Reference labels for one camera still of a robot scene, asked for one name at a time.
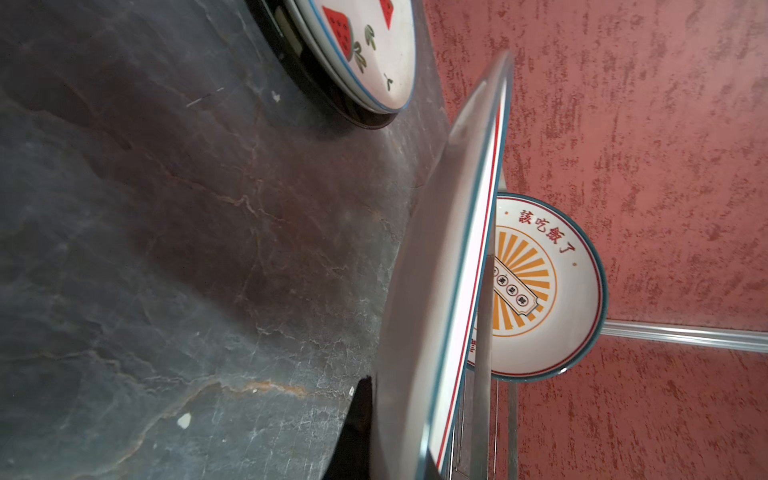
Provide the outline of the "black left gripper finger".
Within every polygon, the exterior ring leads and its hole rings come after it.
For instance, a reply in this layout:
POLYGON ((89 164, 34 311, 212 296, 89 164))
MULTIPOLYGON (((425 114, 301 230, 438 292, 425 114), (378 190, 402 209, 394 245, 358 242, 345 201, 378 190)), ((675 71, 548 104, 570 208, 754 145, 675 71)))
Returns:
POLYGON ((324 480, 368 480, 373 417, 373 384, 359 380, 340 435, 323 476, 324 480))

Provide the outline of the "watermelon pattern white plate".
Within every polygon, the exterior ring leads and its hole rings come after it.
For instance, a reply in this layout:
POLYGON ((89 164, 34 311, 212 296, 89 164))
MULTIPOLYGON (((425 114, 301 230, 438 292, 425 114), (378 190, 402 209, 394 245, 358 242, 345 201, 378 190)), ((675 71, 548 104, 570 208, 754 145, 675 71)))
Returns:
POLYGON ((285 5, 300 38, 358 105, 386 115, 408 105, 416 74, 411 1, 303 0, 285 5))

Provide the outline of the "brown striped rim plate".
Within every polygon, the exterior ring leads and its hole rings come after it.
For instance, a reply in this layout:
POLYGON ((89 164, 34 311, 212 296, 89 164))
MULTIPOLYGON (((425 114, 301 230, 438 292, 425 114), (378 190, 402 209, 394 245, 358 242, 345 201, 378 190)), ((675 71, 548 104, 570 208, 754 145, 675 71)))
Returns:
POLYGON ((332 79, 302 38, 286 1, 247 0, 246 5, 288 75, 321 111, 365 130, 394 121, 396 113, 367 110, 332 79))

